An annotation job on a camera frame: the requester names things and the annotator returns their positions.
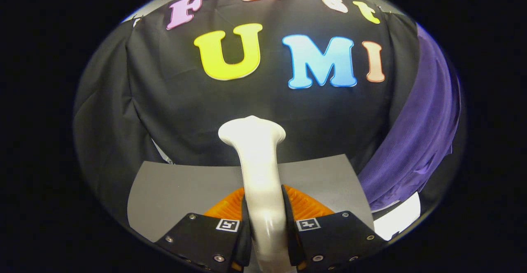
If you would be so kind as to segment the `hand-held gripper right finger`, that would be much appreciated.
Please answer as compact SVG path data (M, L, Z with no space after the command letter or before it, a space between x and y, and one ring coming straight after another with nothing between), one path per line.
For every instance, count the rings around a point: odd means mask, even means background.
M351 211L331 211L311 196L282 185L286 245L298 272L347 272L387 241Z

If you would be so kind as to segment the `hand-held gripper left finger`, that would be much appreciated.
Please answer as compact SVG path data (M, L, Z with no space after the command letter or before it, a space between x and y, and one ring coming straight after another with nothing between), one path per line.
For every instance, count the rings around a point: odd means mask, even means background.
M252 254L244 188L219 200L204 214L186 214L155 244L195 273L242 273Z

